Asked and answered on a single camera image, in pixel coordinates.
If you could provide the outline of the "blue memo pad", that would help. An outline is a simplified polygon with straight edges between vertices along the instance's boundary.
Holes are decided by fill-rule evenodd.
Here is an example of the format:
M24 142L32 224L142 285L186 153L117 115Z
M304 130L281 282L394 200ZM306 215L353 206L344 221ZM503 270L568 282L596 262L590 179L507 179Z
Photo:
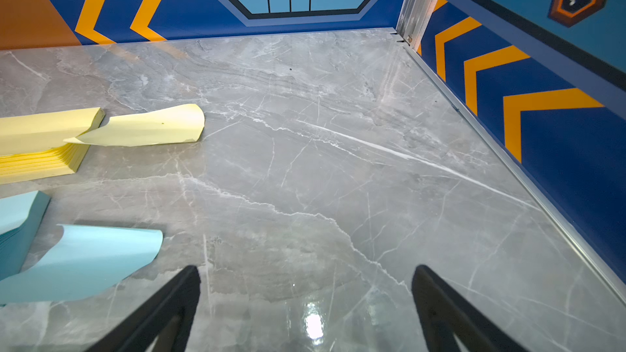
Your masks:
M1 280L21 271L50 201L40 191L1 199Z

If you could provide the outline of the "torn yellow memo page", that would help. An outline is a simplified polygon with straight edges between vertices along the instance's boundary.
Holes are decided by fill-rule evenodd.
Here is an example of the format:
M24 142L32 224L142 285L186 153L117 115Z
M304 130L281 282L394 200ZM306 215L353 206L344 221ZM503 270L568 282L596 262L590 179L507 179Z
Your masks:
M183 104L154 112L111 117L106 125L65 142L103 147L194 143L204 128L202 109L196 104Z

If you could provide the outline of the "yellow memo pad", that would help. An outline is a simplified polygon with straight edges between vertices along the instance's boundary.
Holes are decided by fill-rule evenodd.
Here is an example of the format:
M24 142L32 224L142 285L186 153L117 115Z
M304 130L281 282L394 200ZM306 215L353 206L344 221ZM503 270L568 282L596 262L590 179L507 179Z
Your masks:
M99 128L100 108L1 119L1 183L74 174L89 146L70 139Z

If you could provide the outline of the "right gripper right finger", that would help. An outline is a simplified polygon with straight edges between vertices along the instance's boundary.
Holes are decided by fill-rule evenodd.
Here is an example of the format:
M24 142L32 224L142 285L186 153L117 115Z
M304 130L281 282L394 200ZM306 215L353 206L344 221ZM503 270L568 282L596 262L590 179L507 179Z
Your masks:
M412 297L429 351L525 350L426 265L416 267Z

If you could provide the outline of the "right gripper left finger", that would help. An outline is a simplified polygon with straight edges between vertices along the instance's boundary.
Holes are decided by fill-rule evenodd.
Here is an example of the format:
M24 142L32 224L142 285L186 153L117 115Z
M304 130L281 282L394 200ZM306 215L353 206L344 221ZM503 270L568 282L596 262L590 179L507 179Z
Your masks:
M185 351L201 294L195 266L186 266L89 351Z

